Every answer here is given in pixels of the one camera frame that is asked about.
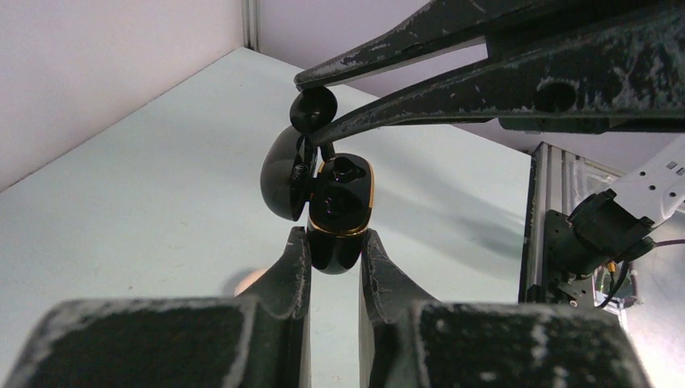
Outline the beige earbud charging case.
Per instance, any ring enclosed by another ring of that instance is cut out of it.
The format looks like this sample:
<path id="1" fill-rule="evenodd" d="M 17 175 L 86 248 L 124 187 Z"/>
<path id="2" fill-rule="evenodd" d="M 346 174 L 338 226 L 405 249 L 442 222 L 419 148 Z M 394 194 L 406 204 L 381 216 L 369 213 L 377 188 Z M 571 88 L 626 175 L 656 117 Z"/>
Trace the beige earbud charging case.
<path id="1" fill-rule="evenodd" d="M 237 296 L 243 293 L 253 283 L 259 280 L 266 273 L 266 271 L 267 270 L 265 268 L 261 268 L 248 273 L 237 283 L 237 285 L 234 288 L 233 295 Z"/>

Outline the black earbud charging case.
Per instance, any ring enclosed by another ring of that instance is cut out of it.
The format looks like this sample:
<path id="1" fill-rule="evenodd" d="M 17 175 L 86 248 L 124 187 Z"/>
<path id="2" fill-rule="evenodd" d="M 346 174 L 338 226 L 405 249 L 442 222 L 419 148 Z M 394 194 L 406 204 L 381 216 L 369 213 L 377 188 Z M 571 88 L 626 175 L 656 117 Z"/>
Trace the black earbud charging case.
<path id="1" fill-rule="evenodd" d="M 334 154 L 324 162 L 317 156 L 304 134 L 287 127 L 264 159 L 260 191 L 278 217 L 297 221 L 309 212 L 305 233 L 312 265 L 338 275 L 352 269 L 361 254 L 375 177 L 370 162 L 358 155 Z"/>

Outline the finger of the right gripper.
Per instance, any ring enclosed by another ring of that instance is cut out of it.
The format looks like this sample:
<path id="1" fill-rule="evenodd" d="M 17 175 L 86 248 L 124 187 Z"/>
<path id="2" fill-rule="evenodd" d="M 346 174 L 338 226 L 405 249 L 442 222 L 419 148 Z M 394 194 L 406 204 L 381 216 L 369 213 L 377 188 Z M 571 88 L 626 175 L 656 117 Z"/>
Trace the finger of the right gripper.
<path id="1" fill-rule="evenodd" d="M 429 1 L 396 27 L 298 73 L 303 91 L 384 73 L 465 47 L 510 27 L 567 11 L 579 1 Z"/>
<path id="2" fill-rule="evenodd" d="M 515 130 L 684 130 L 684 8 L 576 5 L 484 38 L 489 56 L 327 124 L 316 145 L 393 125 L 504 120 Z"/>

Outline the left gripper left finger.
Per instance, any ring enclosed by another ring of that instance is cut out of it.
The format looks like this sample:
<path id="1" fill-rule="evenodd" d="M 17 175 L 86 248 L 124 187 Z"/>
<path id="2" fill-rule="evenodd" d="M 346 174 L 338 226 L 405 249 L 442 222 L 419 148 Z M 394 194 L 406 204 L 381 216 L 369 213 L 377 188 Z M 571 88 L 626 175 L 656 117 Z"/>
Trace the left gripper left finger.
<path id="1" fill-rule="evenodd" d="M 82 299 L 30 334 L 8 387 L 308 387 L 305 230 L 235 297 Z"/>

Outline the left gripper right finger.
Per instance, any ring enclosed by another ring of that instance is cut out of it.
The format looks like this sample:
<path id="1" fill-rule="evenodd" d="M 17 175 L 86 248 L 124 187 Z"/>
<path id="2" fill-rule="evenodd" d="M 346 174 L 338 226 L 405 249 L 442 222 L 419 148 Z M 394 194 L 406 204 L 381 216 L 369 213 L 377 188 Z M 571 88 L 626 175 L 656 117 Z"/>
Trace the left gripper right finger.
<path id="1" fill-rule="evenodd" d="M 442 302 L 364 235 L 362 387 L 647 387 L 628 337 L 603 312 L 548 304 Z"/>

